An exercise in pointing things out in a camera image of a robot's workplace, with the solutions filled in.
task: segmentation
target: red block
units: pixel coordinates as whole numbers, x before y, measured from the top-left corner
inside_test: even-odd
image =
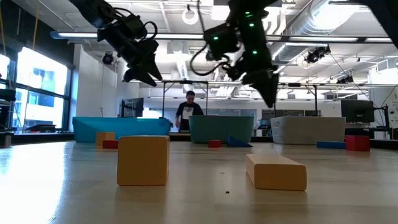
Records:
[[[346,136],[346,150],[369,152],[369,136]]]
[[[104,140],[102,148],[104,149],[118,149],[119,141],[118,140]]]
[[[221,140],[210,140],[209,141],[209,147],[221,147],[223,143]]]

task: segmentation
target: teal bin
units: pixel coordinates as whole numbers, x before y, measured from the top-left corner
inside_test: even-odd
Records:
[[[164,118],[73,118],[76,142],[95,142],[97,132],[114,132],[116,139],[119,139],[137,135],[168,136],[169,131],[170,121]]]
[[[209,140],[227,142],[232,136],[249,143],[254,131],[254,118],[250,116],[191,116],[189,117],[191,142],[208,143]]]

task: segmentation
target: man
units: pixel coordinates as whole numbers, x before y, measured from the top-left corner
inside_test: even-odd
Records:
[[[187,102],[181,103],[178,107],[175,116],[175,126],[179,128],[180,132],[189,133],[189,117],[192,115],[203,115],[199,104],[194,103],[195,93],[193,91],[187,92]]]

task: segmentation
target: blue block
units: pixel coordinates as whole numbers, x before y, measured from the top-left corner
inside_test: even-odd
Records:
[[[346,143],[345,142],[317,142],[317,148],[346,149]]]
[[[73,118],[76,142],[95,142],[97,132],[114,132],[116,139],[119,139],[122,136],[138,135],[168,136],[169,130],[170,122],[164,118]]]
[[[243,141],[241,141],[239,139],[236,139],[236,138],[234,138],[232,136],[228,136],[227,145],[229,147],[253,147],[250,144],[248,144],[246,142],[243,142]]]

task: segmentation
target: yellow wooden block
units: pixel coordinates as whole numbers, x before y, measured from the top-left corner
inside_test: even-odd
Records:
[[[307,189],[307,168],[280,155],[247,154],[246,172],[257,189]]]
[[[104,140],[115,140],[115,134],[111,132],[97,132],[95,137],[95,146],[102,147]]]
[[[169,173],[168,136],[126,136],[119,140],[118,184],[165,185]]]

